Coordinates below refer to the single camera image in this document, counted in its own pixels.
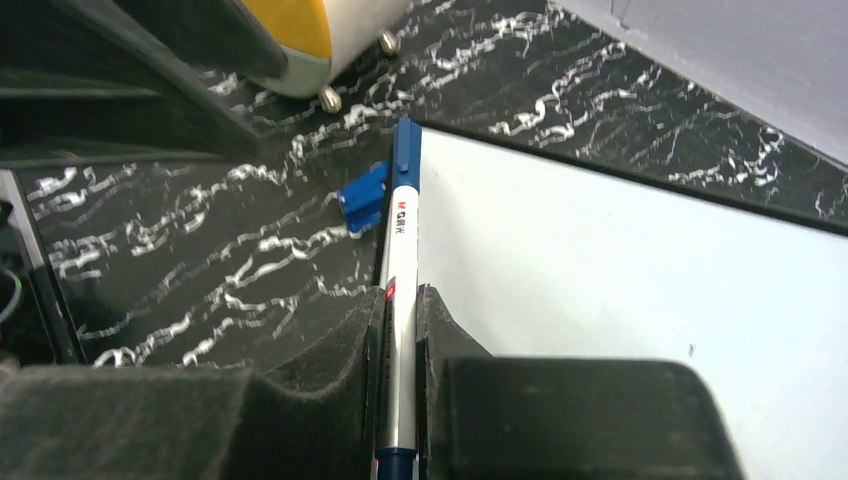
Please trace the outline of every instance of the marble countertop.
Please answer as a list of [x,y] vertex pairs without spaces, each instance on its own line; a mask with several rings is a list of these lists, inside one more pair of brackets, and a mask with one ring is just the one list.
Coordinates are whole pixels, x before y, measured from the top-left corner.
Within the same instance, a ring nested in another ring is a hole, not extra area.
[[848,223],[848,173],[554,3],[414,3],[401,57],[367,52],[339,115],[200,74],[273,161],[21,174],[89,362],[269,369],[337,324],[376,242],[334,192],[387,158],[406,115]]

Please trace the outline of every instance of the white board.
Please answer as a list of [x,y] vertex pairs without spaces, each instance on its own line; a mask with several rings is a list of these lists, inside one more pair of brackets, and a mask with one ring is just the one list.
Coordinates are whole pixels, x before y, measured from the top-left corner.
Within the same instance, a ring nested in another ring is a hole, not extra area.
[[848,239],[424,129],[421,283],[496,355],[675,360],[749,479],[848,479]]

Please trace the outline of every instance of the pen logo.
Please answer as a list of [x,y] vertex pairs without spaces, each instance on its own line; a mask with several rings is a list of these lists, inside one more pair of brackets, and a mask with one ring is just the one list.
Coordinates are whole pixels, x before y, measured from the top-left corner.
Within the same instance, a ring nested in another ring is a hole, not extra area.
[[395,215],[395,233],[406,231],[406,202],[398,202],[398,213]]

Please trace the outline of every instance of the pen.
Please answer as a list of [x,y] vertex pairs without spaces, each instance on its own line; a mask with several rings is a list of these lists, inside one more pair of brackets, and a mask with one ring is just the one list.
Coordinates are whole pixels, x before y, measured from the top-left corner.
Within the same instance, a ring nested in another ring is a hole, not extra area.
[[392,194],[383,248],[386,322],[378,404],[379,480],[411,480],[416,455],[415,302],[418,296],[418,190],[421,127],[403,119],[395,130]]

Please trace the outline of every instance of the pen barrel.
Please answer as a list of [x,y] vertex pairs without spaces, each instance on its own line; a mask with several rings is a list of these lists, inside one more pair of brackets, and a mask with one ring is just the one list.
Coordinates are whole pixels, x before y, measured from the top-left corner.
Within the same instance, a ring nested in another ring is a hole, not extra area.
[[416,448],[415,304],[418,296],[418,191],[392,193],[386,266],[383,378],[377,448]]

